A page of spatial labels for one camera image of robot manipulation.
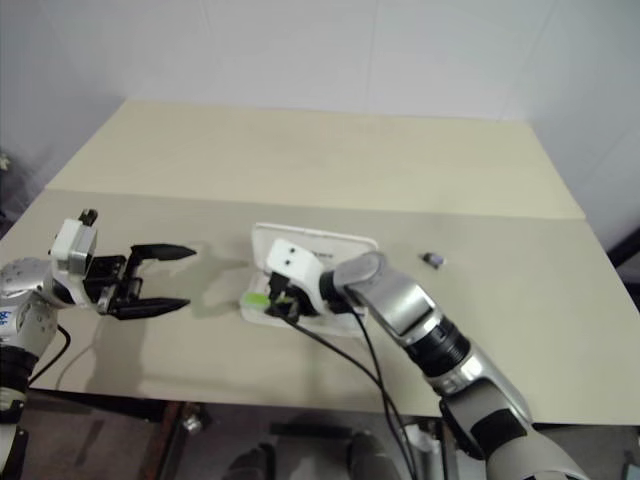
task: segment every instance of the silver robot arm segment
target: silver robot arm segment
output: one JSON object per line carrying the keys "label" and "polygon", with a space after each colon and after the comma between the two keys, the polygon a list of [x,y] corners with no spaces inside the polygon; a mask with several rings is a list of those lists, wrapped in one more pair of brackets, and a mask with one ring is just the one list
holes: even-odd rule
{"label": "silver robot arm segment", "polygon": [[443,419],[459,446],[486,460],[489,480],[588,480],[559,446],[533,429],[525,399],[489,357],[384,255],[369,252],[319,273],[320,262],[301,252],[310,253],[282,239],[274,243],[268,262],[278,279],[273,285],[283,288],[288,281],[329,306],[366,306],[440,395]]}
{"label": "silver robot arm segment", "polygon": [[0,269],[0,477],[20,478],[28,434],[17,423],[29,377],[57,329],[62,308],[86,307],[119,320],[153,317],[189,303],[180,298],[139,298],[143,260],[177,260],[195,254],[179,245],[134,245],[131,255],[94,257],[98,212],[67,219],[49,260],[23,258]]}

